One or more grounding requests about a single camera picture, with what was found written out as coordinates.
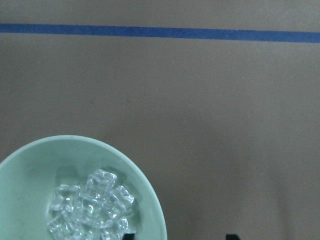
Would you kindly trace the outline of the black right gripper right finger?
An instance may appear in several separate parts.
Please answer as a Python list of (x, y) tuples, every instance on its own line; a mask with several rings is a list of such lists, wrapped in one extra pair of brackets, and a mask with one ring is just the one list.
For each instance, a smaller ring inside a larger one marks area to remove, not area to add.
[(225, 240), (241, 240), (237, 234), (226, 234)]

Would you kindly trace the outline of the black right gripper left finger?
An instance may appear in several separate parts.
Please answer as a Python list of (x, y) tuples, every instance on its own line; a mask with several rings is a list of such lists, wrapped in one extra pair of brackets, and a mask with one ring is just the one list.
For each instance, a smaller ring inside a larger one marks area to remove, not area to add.
[(125, 233), (122, 237), (122, 240), (134, 240), (135, 233)]

